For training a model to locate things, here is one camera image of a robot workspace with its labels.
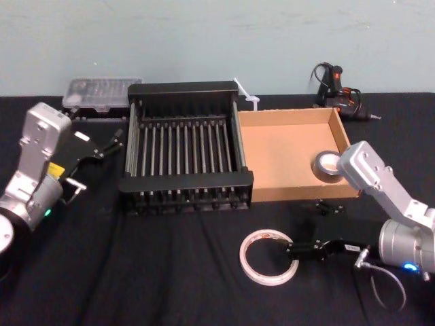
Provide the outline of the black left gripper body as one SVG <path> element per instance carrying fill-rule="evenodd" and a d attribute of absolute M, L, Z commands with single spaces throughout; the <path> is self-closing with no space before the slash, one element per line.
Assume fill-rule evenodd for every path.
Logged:
<path fill-rule="evenodd" d="M 86 185 L 76 181 L 73 176 L 83 165 L 102 160 L 93 158 L 96 148 L 98 146 L 89 136 L 77 131 L 70 134 L 57 149 L 50 161 L 50 176 L 63 187 L 63 195 L 71 194 L 70 198 L 63 197 L 61 201 L 73 201 L 80 192 L 87 189 Z"/>

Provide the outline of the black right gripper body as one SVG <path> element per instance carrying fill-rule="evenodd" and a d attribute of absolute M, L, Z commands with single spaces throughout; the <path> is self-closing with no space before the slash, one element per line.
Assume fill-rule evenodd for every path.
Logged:
<path fill-rule="evenodd" d="M 324 243 L 327 256 L 346 254 L 358 257 L 364 249 L 370 251 L 372 247 L 362 242 L 351 242 L 343 239 L 329 240 Z"/>

